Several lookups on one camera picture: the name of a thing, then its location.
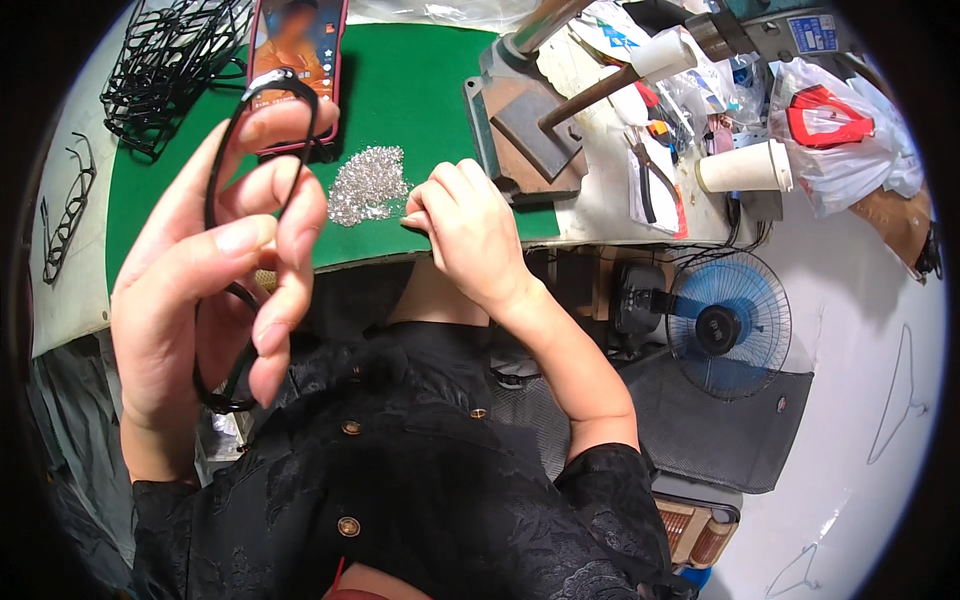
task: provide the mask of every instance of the hand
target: hand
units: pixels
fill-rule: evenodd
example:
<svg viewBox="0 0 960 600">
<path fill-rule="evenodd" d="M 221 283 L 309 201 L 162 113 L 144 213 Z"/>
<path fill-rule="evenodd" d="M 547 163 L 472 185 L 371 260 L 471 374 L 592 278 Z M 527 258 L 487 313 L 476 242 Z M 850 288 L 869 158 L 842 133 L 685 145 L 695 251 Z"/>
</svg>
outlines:
<svg viewBox="0 0 960 600">
<path fill-rule="evenodd" d="M 228 144 L 218 189 L 243 155 L 301 139 L 309 113 L 302 102 L 245 113 Z M 325 131 L 339 114 L 334 104 L 321 102 L 315 132 Z M 159 429 L 191 416 L 195 422 L 194 357 L 213 390 L 227 378 L 251 332 L 258 358 L 250 389 L 268 405 L 290 362 L 289 333 L 310 304 L 311 255 L 326 222 L 326 197 L 308 169 L 297 173 L 296 157 L 275 158 L 224 189 L 216 204 L 221 225 L 204 231 L 204 193 L 226 127 L 221 123 L 207 136 L 160 198 L 113 290 L 111 332 L 124 417 L 139 427 Z M 290 205 L 277 223 L 270 213 L 286 202 L 294 180 Z M 272 296 L 252 281 L 258 267 L 276 271 Z M 261 303 L 255 318 L 223 291 L 234 280 Z"/>
<path fill-rule="evenodd" d="M 539 282 L 523 262 L 514 212 L 474 160 L 437 165 L 400 222 L 426 232 L 437 269 L 498 321 Z"/>
</svg>

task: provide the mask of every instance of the white plastic bag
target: white plastic bag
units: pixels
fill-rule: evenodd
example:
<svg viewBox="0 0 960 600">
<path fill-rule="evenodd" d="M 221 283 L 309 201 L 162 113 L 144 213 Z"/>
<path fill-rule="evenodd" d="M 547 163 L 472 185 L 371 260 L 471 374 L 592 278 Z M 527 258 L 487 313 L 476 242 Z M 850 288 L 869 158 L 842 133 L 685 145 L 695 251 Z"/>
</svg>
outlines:
<svg viewBox="0 0 960 600">
<path fill-rule="evenodd" d="M 769 128 L 786 146 L 818 217 L 848 208 L 888 180 L 907 198 L 920 190 L 923 171 L 912 143 L 904 145 L 909 133 L 902 122 L 819 65 L 803 59 L 780 65 Z"/>
<path fill-rule="evenodd" d="M 376 21 L 436 23 L 503 34 L 533 11 L 540 0 L 443 0 L 437 4 L 415 0 L 350 0 L 351 16 Z"/>
</svg>

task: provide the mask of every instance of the gold button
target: gold button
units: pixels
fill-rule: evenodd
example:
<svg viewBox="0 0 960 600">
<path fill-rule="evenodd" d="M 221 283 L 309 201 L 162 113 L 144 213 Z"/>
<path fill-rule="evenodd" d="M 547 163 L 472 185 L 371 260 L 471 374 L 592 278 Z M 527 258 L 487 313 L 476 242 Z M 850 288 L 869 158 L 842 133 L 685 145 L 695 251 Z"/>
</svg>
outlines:
<svg viewBox="0 0 960 600">
<path fill-rule="evenodd" d="M 360 535 L 360 521 L 352 516 L 344 516 L 337 521 L 337 530 L 345 538 L 355 538 Z"/>
<path fill-rule="evenodd" d="M 355 420 L 345 420 L 344 424 L 340 425 L 340 428 L 349 436 L 358 436 L 363 430 L 360 423 Z"/>
</svg>

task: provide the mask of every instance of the person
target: person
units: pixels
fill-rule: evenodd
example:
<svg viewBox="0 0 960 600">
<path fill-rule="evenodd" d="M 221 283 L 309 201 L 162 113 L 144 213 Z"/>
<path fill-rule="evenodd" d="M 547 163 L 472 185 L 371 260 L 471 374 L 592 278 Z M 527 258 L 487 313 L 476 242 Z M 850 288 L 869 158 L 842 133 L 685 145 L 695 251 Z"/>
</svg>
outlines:
<svg viewBox="0 0 960 600">
<path fill-rule="evenodd" d="M 221 184 L 308 116 L 303 102 L 245 113 Z M 338 116 L 321 102 L 318 131 Z M 324 192 L 281 156 L 227 185 L 222 225 L 204 230 L 225 126 L 163 194 L 112 295 L 137 597 L 695 597 L 670 571 L 630 395 L 527 270 L 513 212 L 479 165 L 442 163 L 410 193 L 401 223 L 424 232 L 433 255 L 389 324 L 362 343 L 321 341 L 295 326 L 310 304 Z M 270 296 L 252 281 L 257 267 L 277 273 Z M 260 298 L 255 317 L 223 292 L 234 280 Z M 486 415 L 491 319 L 528 347 L 569 417 L 553 482 Z M 200 488 L 195 356 L 212 390 L 248 339 L 250 392 L 269 417 Z"/>
<path fill-rule="evenodd" d="M 253 75 L 263 75 L 282 66 L 292 68 L 302 82 L 317 95 L 330 98 L 333 92 L 331 75 L 317 57 L 317 42 L 313 31 L 317 17 L 316 0 L 292 0 L 274 14 L 276 32 L 253 53 Z M 255 108 L 275 103 L 279 99 L 293 100 L 294 95 L 280 90 L 267 90 L 254 103 Z"/>
</svg>

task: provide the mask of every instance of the white cup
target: white cup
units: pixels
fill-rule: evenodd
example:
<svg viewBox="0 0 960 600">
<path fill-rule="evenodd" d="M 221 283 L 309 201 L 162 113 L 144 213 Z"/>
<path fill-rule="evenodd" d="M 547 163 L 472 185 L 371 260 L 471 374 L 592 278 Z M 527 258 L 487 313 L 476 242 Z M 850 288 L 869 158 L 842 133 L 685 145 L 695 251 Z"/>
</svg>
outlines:
<svg viewBox="0 0 960 600">
<path fill-rule="evenodd" d="M 786 146 L 775 139 L 697 161 L 697 181 L 707 192 L 793 189 Z"/>
</svg>

